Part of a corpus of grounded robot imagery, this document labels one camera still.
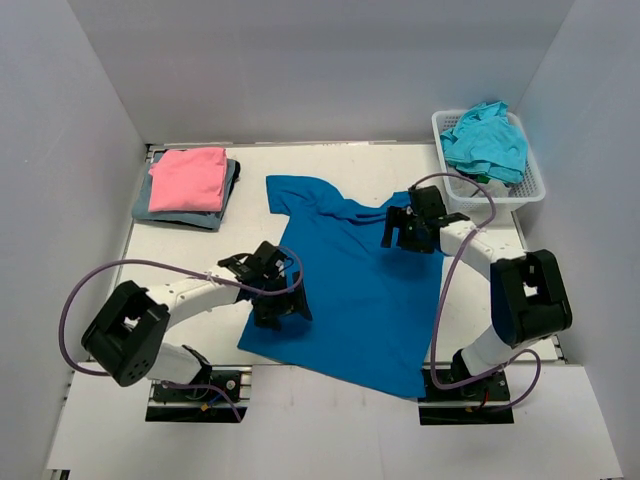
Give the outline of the blue t-shirt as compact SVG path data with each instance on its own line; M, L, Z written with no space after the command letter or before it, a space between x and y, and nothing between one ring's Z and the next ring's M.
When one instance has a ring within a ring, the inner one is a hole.
M368 207L324 180L287 175L268 176L266 192L271 213L289 218L280 243L302 261L312 318L287 316L278 331L249 319L239 349L390 395L425 396L443 257L381 245L388 207L407 206L408 194Z

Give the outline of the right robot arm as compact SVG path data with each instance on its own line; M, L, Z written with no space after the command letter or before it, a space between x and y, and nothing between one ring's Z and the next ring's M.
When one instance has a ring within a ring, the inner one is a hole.
M449 382L430 374L435 388L472 399L531 345L571 327L559 264L548 250L510 246L467 215L448 212L435 186L413 186L408 194L408 205L386 212L382 247L448 255L453 267L465 264L489 283L490 326L454 355Z

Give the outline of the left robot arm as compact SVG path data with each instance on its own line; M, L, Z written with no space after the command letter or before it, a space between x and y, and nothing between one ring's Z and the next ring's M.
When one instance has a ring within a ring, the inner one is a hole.
M255 324L278 331L290 315L311 320L305 270L290 249L262 242L253 253L219 260L205 272L154 287L119 284L91 322L81 345L121 387L146 378L199 399L211 387L209 361L188 345L172 345L166 333L206 311L241 302L252 306Z

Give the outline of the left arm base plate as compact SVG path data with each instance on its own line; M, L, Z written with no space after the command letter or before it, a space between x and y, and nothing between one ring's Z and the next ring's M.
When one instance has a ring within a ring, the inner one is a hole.
M206 387L173 388L151 384L145 421L151 423L236 424L248 410L252 369L216 366Z

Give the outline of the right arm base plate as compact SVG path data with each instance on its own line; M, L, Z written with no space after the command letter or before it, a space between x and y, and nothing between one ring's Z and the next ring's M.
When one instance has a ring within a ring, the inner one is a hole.
M514 423L506 375L498 373L456 390L435 387L428 369L422 370L426 396L418 400L421 426L507 425Z

